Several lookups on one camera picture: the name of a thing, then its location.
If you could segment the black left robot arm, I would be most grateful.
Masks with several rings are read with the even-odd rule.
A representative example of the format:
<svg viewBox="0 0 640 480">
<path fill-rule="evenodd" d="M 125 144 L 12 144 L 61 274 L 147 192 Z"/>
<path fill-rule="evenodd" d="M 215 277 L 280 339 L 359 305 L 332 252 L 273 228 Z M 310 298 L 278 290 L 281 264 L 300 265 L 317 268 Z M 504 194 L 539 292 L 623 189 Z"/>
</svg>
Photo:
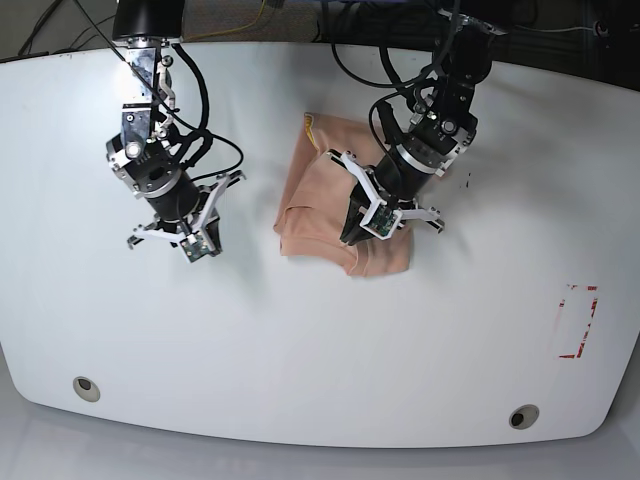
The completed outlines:
<svg viewBox="0 0 640 480">
<path fill-rule="evenodd" d="M 430 64 L 410 80 L 400 79 L 387 46 L 380 45 L 389 93 L 370 107 L 368 119 L 380 122 L 370 131 L 383 157 L 377 165 L 359 166 L 353 153 L 330 153 L 356 180 L 341 242 L 389 240 L 409 221 L 443 230 L 440 211 L 420 207 L 418 195 L 474 141 L 475 88 L 490 73 L 493 41 L 513 27 L 512 10 L 510 1 L 440 2 L 435 11 L 449 23 L 446 37 Z"/>
</svg>

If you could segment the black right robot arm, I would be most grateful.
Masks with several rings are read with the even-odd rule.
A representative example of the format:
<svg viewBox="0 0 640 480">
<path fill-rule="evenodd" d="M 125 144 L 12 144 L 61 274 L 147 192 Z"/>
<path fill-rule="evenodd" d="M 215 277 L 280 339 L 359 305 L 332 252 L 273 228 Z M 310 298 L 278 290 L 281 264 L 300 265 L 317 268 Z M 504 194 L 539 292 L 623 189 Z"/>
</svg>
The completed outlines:
<svg viewBox="0 0 640 480">
<path fill-rule="evenodd" d="M 120 58 L 131 77 L 124 86 L 121 130 L 106 150 L 115 176 L 154 211 L 149 224 L 135 227 L 128 246 L 162 240 L 194 263 L 221 253 L 216 205 L 244 175 L 238 164 L 196 178 L 188 173 L 219 137 L 208 128 L 204 76 L 180 45 L 184 12 L 182 1 L 118 2 L 109 45 L 125 47 Z M 191 70 L 201 100 L 199 122 L 186 134 L 180 131 L 186 123 L 178 117 L 170 75 L 174 57 L 167 48 Z"/>
</svg>

